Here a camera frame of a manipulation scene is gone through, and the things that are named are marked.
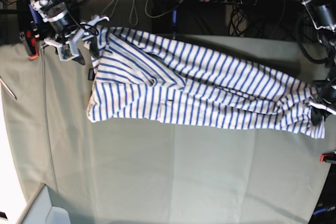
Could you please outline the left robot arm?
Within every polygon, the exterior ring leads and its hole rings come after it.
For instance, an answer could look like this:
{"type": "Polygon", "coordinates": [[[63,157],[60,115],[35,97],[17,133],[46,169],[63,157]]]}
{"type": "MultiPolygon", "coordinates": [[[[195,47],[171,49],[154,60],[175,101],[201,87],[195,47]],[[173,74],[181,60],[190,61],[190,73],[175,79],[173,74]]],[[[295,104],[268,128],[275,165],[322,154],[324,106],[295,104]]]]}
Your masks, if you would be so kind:
{"type": "Polygon", "coordinates": [[[330,115],[335,115],[335,0],[298,0],[306,10],[297,18],[295,24],[295,38],[302,54],[311,63],[325,65],[329,73],[324,80],[314,82],[317,94],[311,101],[312,123],[320,124],[330,115]],[[299,28],[303,20],[308,17],[317,32],[318,42],[326,48],[327,57],[315,59],[311,57],[303,46],[299,35],[299,28]]]}

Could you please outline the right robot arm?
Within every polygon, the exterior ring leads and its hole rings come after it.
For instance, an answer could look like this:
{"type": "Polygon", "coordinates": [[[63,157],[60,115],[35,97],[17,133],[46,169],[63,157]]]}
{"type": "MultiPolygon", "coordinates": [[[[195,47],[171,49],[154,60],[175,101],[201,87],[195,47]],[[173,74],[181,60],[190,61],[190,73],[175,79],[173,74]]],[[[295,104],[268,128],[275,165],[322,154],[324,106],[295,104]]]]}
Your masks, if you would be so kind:
{"type": "Polygon", "coordinates": [[[97,24],[109,17],[94,15],[89,21],[80,20],[79,9],[90,0],[29,0],[32,15],[40,16],[37,25],[43,42],[55,48],[61,61],[76,61],[85,64],[78,41],[87,41],[94,59],[100,59],[97,24]]]}

